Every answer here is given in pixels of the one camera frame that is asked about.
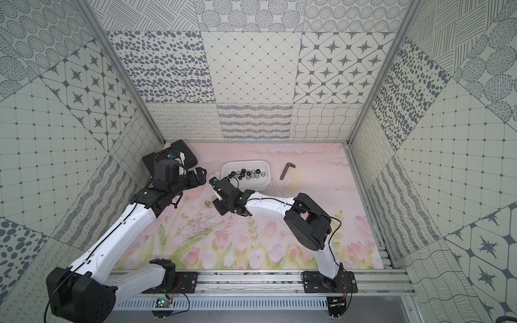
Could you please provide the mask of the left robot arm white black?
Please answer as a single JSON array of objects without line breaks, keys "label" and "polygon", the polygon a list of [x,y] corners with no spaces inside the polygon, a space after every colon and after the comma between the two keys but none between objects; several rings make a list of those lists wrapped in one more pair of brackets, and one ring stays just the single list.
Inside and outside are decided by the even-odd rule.
[{"label": "left robot arm white black", "polygon": [[154,183],[136,193],[120,218],[84,254],[46,278],[48,302],[44,317],[53,314],[70,322],[103,322],[120,303],[151,291],[168,296],[180,287],[176,265],[166,259],[149,261],[143,269],[109,280],[109,275],[136,238],[183,192],[203,186],[207,171],[195,168],[178,179]]}]

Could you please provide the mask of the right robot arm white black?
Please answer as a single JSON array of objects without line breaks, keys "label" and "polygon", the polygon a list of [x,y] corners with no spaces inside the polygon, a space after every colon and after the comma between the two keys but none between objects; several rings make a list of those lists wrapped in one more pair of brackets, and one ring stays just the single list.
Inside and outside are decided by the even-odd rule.
[{"label": "right robot arm white black", "polygon": [[216,194],[213,204],[220,215],[233,213],[281,219],[297,241],[314,252],[319,274],[328,279],[338,276],[340,266],[330,243],[332,217],[308,195],[300,193],[294,198],[280,198],[253,190],[241,191],[229,177],[220,180],[213,177],[209,184]]}]

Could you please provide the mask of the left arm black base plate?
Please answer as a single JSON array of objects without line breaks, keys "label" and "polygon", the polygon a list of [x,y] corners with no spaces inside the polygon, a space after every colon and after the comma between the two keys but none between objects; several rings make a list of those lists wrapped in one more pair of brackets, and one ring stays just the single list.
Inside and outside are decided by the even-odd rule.
[{"label": "left arm black base plate", "polygon": [[165,293],[195,293],[197,286],[198,272],[180,271],[174,274],[166,274],[161,285],[142,292],[143,294],[165,294]]}]

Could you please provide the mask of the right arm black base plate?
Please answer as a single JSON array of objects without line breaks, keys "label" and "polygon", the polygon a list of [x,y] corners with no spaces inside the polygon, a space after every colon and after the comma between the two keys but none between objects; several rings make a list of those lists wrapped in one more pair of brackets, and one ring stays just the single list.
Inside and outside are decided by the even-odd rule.
[{"label": "right arm black base plate", "polygon": [[305,293],[358,293],[355,275],[339,269],[335,278],[330,279],[318,271],[304,271],[301,274]]}]

